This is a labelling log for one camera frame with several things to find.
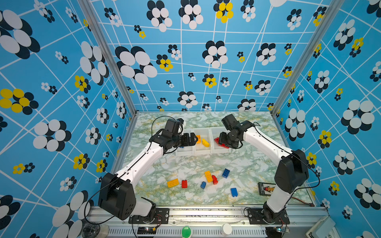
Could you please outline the blue square lego brick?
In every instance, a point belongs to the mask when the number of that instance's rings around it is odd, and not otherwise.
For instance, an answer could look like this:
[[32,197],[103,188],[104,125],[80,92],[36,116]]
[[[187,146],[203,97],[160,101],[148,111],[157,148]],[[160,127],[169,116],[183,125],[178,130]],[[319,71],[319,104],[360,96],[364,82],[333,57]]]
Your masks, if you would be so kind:
[[227,179],[229,174],[230,174],[230,170],[229,169],[224,169],[224,171],[222,173],[222,176]]

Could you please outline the yellow wide lego brick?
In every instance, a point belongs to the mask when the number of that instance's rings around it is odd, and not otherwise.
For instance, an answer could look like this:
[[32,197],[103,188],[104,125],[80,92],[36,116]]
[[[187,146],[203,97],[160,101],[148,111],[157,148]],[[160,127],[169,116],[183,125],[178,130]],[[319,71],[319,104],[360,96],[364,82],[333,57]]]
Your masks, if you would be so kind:
[[179,185],[179,180],[178,179],[174,179],[174,180],[171,180],[171,181],[167,182],[168,188],[172,188],[172,187],[175,187],[175,186],[178,186],[178,185]]

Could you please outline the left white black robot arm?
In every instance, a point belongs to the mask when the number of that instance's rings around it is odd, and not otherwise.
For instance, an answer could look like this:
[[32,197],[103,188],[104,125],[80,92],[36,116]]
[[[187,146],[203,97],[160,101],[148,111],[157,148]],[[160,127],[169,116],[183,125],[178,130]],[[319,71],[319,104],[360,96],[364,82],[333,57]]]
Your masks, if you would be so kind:
[[183,133],[183,119],[170,117],[163,129],[153,134],[145,148],[115,174],[107,173],[101,182],[98,206],[120,220],[141,216],[152,221],[156,204],[146,198],[136,198],[135,187],[146,171],[172,148],[195,146],[197,136]]

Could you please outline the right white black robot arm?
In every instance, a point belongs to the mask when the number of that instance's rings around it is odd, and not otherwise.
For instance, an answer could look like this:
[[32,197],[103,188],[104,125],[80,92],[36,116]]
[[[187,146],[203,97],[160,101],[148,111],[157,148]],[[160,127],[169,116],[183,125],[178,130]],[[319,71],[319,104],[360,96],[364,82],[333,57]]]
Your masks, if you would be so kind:
[[294,192],[309,178],[305,153],[285,147],[261,132],[249,122],[239,122],[230,114],[222,119],[228,132],[221,132],[219,142],[232,149],[239,149],[243,142],[259,149],[277,166],[274,176],[275,188],[263,205],[263,216],[267,223],[273,223],[284,211]]

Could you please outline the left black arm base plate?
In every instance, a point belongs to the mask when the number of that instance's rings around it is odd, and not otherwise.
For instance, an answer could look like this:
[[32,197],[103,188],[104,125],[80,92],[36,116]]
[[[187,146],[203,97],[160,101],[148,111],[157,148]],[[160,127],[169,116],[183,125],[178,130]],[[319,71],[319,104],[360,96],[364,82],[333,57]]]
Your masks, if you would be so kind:
[[147,216],[134,215],[129,218],[129,224],[159,225],[168,224],[169,208],[154,208]]

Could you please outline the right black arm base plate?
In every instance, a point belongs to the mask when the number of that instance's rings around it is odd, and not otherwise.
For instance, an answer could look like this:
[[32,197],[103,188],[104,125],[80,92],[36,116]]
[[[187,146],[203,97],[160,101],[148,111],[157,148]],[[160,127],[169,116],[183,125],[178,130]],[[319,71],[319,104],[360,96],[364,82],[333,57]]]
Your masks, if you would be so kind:
[[290,220],[286,209],[274,213],[270,209],[245,208],[244,215],[249,219],[251,225],[289,225]]

